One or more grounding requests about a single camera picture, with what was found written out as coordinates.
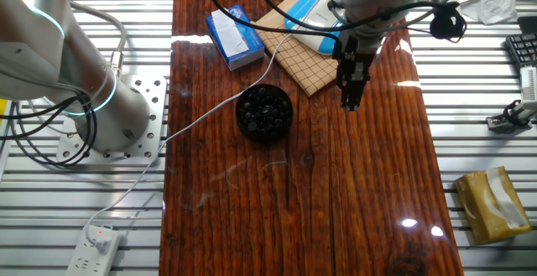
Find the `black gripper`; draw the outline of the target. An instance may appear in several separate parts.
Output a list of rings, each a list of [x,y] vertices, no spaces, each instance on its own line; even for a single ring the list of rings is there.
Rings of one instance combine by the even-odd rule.
[[[341,89],[341,106],[348,111],[360,107],[362,95],[370,80],[369,68],[378,51],[378,38],[341,32],[341,48],[336,51],[338,60],[337,85]]]

